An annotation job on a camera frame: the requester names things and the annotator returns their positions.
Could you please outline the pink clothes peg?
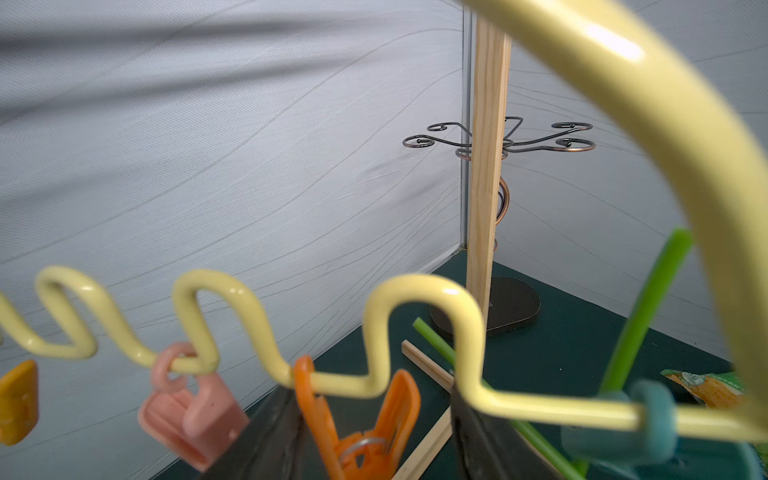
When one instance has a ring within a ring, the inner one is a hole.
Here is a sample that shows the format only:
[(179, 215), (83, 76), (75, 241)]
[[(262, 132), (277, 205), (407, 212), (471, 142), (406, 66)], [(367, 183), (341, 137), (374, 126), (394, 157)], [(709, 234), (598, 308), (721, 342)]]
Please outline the pink clothes peg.
[(197, 375), (198, 391), (181, 375), (168, 377), (172, 362), (196, 355), (188, 342), (167, 347), (150, 372), (153, 391), (142, 404), (142, 429), (199, 472), (206, 471), (232, 445), (249, 419), (216, 372)]

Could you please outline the pink tulip flower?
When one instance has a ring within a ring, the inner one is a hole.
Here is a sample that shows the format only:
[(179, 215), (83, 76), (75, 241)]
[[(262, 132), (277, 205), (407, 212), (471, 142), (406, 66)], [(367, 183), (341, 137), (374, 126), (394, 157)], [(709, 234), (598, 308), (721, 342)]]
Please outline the pink tulip flower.
[[(647, 330), (666, 295), (668, 287), (673, 281), (693, 243), (694, 240), (692, 234), (684, 228), (675, 230), (668, 238), (651, 273), (642, 287), (631, 314), (619, 336), (616, 347), (614, 348), (608, 363), (607, 370), (603, 375), (598, 395), (608, 391), (624, 392), (623, 387), (625, 381), (644, 341)], [(645, 407), (637, 402), (631, 401), (629, 403), (623, 403), (613, 400), (608, 401), (613, 406), (639, 406), (641, 408), (640, 425), (643, 417), (646, 416), (648, 412)], [(677, 408), (675, 407), (675, 419), (673, 421), (674, 429), (676, 420)], [(638, 427), (632, 427), (628, 431), (637, 430), (640, 425)], [(572, 462), (572, 465), (580, 474), (585, 474), (588, 471), (589, 464), (590, 463), (586, 460), (575, 460)]]

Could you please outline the yellow wavy clothes hanger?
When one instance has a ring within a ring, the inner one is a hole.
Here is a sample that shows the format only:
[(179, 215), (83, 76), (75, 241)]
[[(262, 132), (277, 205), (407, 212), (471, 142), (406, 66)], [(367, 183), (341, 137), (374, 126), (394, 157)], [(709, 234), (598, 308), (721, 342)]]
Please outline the yellow wavy clothes hanger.
[[(732, 409), (682, 406), (683, 437), (733, 442), (767, 438), (767, 156), (730, 105), (641, 19), (614, 1), (474, 1), (471, 8), (517, 40), (600, 107), (655, 161), (692, 228), (747, 399)], [(381, 283), (363, 314), (368, 371), (316, 372), (314, 389), (379, 396), (391, 376), (388, 322), (409, 302), (443, 310), (454, 333), (474, 336), (481, 311), (442, 277), (408, 274)], [(535, 423), (612, 428), (640, 425), (639, 406), (498, 391), (481, 382), (484, 355), (470, 349), (455, 380), (476, 410)]]

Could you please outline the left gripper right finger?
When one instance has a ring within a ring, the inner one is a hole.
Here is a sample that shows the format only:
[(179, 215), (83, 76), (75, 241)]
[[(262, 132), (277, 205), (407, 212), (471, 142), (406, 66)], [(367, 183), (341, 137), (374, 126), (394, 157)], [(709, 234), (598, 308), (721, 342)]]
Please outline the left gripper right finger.
[(460, 479), (560, 479), (555, 469), (506, 420), (474, 410), (450, 390), (451, 424)]

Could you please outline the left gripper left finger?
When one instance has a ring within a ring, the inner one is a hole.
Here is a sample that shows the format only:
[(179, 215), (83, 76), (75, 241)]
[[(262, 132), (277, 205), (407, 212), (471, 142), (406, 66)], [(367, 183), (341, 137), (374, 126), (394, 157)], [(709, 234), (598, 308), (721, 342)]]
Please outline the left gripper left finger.
[(295, 392), (276, 388), (245, 429), (200, 477), (212, 480), (299, 479), (306, 423)]

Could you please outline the teal clothes peg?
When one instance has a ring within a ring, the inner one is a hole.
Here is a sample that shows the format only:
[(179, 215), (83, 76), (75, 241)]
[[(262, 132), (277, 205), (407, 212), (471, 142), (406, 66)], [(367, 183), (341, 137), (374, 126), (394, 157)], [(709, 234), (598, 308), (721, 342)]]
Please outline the teal clothes peg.
[(675, 401), (658, 382), (636, 382), (628, 394), (600, 393), (601, 400), (637, 402), (648, 412), (634, 431), (564, 426), (566, 452), (624, 479), (761, 479), (762, 467), (747, 443), (681, 438), (676, 433)]

